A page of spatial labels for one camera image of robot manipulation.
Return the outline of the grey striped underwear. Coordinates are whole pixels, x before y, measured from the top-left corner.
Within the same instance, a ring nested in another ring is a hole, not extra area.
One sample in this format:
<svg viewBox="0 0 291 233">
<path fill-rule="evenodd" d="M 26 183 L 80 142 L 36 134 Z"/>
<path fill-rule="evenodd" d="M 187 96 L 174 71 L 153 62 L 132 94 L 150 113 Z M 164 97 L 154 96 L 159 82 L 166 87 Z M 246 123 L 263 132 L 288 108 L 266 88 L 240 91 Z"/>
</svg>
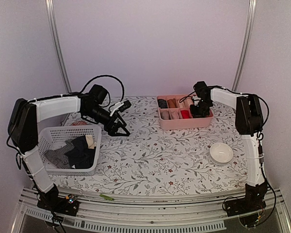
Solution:
<svg viewBox="0 0 291 233">
<path fill-rule="evenodd" d="M 45 158 L 50 161 L 54 166 L 60 169 L 69 169 L 69 159 L 66 155 L 67 152 L 74 148 L 73 145 L 65 145 L 56 150 L 47 150 L 44 153 Z"/>
</svg>

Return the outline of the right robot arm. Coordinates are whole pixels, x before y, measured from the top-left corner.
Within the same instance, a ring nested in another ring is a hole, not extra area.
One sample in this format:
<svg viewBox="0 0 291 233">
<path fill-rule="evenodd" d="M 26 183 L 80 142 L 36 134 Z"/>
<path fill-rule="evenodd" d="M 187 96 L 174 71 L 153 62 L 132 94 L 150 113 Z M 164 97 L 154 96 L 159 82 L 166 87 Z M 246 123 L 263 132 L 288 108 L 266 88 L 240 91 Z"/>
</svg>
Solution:
<svg viewBox="0 0 291 233">
<path fill-rule="evenodd" d="M 197 112 L 205 116 L 213 106 L 213 102 L 220 102 L 233 108 L 235 114 L 235 127 L 244 143 L 247 159 L 246 196 L 241 201 L 241 207 L 251 212 L 260 203 L 260 197 L 267 192 L 268 182 L 264 172 L 264 153 L 262 149 L 263 119 L 260 98 L 256 94 L 238 93 L 227 88 L 213 85 L 208 86 L 204 81 L 194 85 L 194 92 L 200 98 Z"/>
</svg>

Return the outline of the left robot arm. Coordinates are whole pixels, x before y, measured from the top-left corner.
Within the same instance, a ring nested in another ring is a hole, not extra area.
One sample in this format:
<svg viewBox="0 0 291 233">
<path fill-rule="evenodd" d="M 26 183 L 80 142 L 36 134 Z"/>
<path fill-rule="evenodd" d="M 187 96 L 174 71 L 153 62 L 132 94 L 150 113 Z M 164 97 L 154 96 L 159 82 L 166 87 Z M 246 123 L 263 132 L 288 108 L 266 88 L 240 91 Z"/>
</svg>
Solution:
<svg viewBox="0 0 291 233">
<path fill-rule="evenodd" d="M 75 92 L 33 100 L 20 98 L 15 102 L 8 124 L 6 145 L 16 150 L 36 188 L 46 193 L 44 204 L 53 211 L 59 210 L 63 204 L 60 197 L 50 192 L 55 186 L 38 151 L 37 124 L 49 118 L 80 113 L 82 117 L 102 124 L 110 136 L 129 136 L 120 113 L 130 108 L 131 103 L 121 100 L 107 111 L 101 106 L 107 94 L 104 87 L 95 84 L 88 93 Z"/>
</svg>

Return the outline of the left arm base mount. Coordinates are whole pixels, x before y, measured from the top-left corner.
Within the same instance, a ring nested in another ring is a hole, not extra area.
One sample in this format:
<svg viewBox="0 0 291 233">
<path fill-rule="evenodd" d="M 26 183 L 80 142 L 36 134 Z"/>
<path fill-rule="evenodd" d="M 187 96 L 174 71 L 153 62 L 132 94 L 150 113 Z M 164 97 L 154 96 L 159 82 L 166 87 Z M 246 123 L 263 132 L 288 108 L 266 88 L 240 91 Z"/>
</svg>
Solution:
<svg viewBox="0 0 291 233">
<path fill-rule="evenodd" d="M 68 216 L 77 215 L 80 205 L 77 195 L 68 194 L 65 197 L 60 197 L 59 190 L 55 185 L 46 193 L 39 189 L 37 191 L 37 207 Z"/>
</svg>

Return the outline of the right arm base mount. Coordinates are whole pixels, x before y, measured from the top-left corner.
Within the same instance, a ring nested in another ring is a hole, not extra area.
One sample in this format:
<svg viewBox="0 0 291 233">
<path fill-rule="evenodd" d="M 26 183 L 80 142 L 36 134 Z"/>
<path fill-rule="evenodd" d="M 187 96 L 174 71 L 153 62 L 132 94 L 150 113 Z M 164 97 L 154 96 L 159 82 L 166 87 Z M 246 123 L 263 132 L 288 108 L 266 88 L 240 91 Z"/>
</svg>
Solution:
<svg viewBox="0 0 291 233">
<path fill-rule="evenodd" d="M 227 216 L 236 216 L 262 210 L 266 207 L 264 196 L 267 192 L 267 183 L 250 186 L 245 185 L 244 198 L 228 197 L 222 204 Z"/>
</svg>

